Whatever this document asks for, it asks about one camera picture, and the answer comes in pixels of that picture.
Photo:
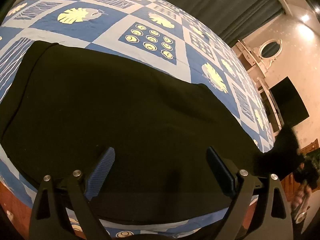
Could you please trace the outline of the black pants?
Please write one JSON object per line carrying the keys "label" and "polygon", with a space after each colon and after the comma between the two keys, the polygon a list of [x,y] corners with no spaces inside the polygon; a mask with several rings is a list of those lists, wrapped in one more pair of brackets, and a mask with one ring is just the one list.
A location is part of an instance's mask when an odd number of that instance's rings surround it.
{"label": "black pants", "polygon": [[99,51],[36,41],[1,102],[1,146],[34,187],[86,170],[108,148],[115,161],[93,212],[119,224],[181,222],[230,198],[207,163],[212,147],[236,167],[280,179],[302,162],[284,127],[263,153],[203,84]]}

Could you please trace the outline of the blue patterned bed sheet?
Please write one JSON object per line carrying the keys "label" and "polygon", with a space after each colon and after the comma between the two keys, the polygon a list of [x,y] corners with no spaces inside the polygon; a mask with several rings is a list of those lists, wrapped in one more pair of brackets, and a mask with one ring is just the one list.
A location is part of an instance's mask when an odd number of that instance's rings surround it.
{"label": "blue patterned bed sheet", "polygon": [[203,83],[259,150],[274,145],[261,97],[236,54],[201,21],[166,0],[23,0],[11,5],[1,23],[1,96],[37,40],[127,57]]}

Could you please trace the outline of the dark green curtain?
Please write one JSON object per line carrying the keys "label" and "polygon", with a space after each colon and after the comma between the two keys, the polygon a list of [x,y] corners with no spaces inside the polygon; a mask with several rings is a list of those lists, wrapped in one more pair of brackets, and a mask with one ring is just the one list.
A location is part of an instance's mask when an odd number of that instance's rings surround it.
{"label": "dark green curtain", "polygon": [[284,12],[279,0],[166,0],[183,9],[230,47]]}

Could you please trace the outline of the white vanity dresser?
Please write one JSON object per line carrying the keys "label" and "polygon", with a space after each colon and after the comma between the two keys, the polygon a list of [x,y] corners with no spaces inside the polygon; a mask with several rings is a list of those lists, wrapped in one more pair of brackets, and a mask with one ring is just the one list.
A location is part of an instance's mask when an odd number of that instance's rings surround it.
{"label": "white vanity dresser", "polygon": [[282,45],[281,39],[271,39],[264,42],[258,48],[250,48],[243,40],[238,40],[233,49],[246,68],[250,78],[253,80],[256,90],[260,96],[262,96],[272,135],[276,136],[283,127],[284,121],[281,117],[279,107],[270,91],[269,85],[266,82],[266,74],[268,69],[271,67],[271,64],[276,61],[277,56],[280,54],[282,49],[280,48],[275,55],[269,58],[264,58],[261,55],[262,49],[272,42]]}

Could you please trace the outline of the black television screen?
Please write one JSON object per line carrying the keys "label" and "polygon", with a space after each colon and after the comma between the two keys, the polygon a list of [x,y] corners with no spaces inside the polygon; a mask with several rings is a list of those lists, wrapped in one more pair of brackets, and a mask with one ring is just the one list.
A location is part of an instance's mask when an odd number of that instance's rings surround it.
{"label": "black television screen", "polygon": [[289,77],[285,77],[269,91],[285,125],[293,128],[309,117],[306,106]]}

